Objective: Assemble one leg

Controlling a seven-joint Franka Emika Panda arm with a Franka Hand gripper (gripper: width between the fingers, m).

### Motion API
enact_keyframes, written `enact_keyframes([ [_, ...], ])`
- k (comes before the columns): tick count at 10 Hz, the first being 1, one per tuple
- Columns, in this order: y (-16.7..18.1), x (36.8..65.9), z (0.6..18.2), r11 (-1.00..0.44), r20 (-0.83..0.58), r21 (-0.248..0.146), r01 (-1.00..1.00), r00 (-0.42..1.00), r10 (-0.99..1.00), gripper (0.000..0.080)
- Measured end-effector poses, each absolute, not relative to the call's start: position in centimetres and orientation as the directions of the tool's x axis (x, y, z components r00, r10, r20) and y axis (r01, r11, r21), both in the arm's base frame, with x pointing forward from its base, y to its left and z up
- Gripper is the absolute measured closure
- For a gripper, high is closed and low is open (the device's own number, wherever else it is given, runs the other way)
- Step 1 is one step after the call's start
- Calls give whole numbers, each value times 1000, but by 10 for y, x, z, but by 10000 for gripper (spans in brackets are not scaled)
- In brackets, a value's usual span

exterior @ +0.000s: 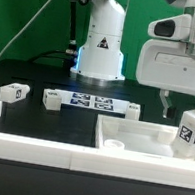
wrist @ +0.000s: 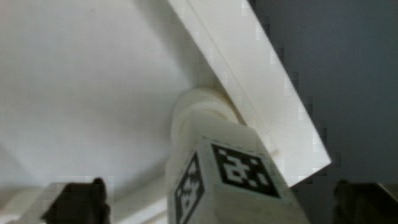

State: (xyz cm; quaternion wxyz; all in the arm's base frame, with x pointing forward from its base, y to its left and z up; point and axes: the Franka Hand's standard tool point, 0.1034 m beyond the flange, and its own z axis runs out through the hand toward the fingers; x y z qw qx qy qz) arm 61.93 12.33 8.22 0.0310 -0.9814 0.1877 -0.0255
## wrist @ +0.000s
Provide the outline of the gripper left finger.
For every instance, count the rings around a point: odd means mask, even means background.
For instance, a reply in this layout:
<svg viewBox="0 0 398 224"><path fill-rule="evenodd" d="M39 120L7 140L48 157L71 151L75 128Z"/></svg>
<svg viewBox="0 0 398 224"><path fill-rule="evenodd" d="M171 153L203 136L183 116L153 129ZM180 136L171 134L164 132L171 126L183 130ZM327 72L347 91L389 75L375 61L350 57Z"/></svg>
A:
<svg viewBox="0 0 398 224"><path fill-rule="evenodd" d="M110 224L107 186L101 178L69 183L41 215L45 224Z"/></svg>

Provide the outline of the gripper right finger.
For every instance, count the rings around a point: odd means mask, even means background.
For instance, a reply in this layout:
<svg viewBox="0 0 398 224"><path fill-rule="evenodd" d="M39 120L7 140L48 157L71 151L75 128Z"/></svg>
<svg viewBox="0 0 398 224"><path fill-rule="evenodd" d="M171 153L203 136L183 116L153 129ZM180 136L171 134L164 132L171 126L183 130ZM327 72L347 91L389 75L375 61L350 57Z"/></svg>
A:
<svg viewBox="0 0 398 224"><path fill-rule="evenodd" d="M332 224L398 224L398 183L338 182Z"/></svg>

